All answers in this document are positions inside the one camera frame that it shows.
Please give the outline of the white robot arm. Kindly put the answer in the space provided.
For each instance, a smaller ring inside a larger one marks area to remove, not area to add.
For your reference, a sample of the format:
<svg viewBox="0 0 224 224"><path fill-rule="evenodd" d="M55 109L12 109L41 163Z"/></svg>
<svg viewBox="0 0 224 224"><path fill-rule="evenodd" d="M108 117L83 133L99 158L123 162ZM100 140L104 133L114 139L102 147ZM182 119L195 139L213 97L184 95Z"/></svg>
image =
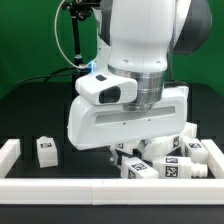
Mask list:
<svg viewBox="0 0 224 224"><path fill-rule="evenodd" d="M207 0L113 0L106 66L80 77L68 139L79 150L181 132L189 88L167 87L174 54L189 55L208 39Z"/></svg>

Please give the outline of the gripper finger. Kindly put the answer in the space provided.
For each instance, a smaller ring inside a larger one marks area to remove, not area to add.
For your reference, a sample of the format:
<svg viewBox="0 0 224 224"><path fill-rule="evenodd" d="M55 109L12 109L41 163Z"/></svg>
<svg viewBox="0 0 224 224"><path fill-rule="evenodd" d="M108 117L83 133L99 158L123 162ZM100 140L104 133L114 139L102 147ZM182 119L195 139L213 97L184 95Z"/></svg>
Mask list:
<svg viewBox="0 0 224 224"><path fill-rule="evenodd" d="M146 151L146 147L147 145L151 142L150 139L144 139L141 140L137 146L137 150L141 153L144 154L144 152Z"/></svg>
<svg viewBox="0 0 224 224"><path fill-rule="evenodd" d="M118 166L120 164L120 157L113 146L110 147L110 153L111 153L110 162L114 166Z"/></svg>

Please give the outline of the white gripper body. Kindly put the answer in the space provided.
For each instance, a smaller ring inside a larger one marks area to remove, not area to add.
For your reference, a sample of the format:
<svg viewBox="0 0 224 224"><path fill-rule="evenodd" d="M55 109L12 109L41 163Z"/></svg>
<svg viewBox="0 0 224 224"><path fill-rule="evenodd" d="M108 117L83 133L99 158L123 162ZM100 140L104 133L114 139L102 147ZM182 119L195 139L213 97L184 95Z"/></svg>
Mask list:
<svg viewBox="0 0 224 224"><path fill-rule="evenodd" d="M122 105L95 106L78 96L71 104L68 139L78 150L180 133L187 120L189 88L165 88L162 99L146 112L127 112Z"/></svg>

